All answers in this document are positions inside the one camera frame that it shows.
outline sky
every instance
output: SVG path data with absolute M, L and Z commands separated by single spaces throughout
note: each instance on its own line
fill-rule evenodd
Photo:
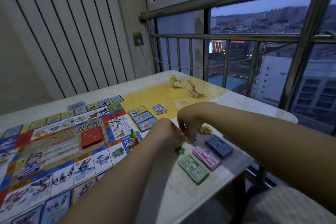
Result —
M 255 0 L 211 9 L 211 17 L 219 15 L 249 14 L 284 8 L 286 6 L 309 5 L 311 0 Z

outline wall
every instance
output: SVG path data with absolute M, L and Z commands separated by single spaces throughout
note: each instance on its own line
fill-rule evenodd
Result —
M 0 114 L 53 101 L 1 6 L 0 66 Z
M 149 34 L 145 25 L 138 21 L 139 12 L 146 11 L 146 0 L 119 0 L 121 13 L 124 19 L 126 36 L 131 52 L 133 68 L 136 78 L 145 77 L 155 73 L 153 59 L 142 54 L 152 55 Z M 135 47 L 133 43 L 133 32 L 141 32 L 144 45 Z

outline white table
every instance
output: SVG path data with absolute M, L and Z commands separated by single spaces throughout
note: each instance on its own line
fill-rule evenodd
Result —
M 176 71 L 166 71 L 140 78 L 119 85 L 100 90 L 72 96 L 52 103 L 31 107 L 25 110 L 0 116 L 0 131 L 27 121 L 38 120 L 64 110 L 64 107 L 79 102 L 93 103 L 95 101 L 110 98 L 116 95 L 127 95 L 142 89 L 146 89 L 169 80 L 175 74 L 178 78 L 185 76 Z M 273 106 L 247 98 L 234 92 L 228 92 L 212 100 L 222 105 L 237 109 L 261 113 L 297 123 L 297 119 L 289 112 Z M 221 134 L 213 129 L 213 133 L 221 137 Z M 194 146 L 203 144 L 207 136 L 198 135 L 193 145 L 184 144 L 185 153 L 191 153 Z M 196 210 L 206 200 L 211 198 L 222 187 L 244 171 L 253 159 L 234 146 L 234 153 L 226 158 L 222 165 L 199 186 L 195 185 L 187 174 L 177 164 L 178 156 L 174 154 L 174 148 L 165 149 L 159 154 L 140 206 L 137 223 L 179 223 Z M 128 186 L 136 186 L 136 181 L 130 181 Z

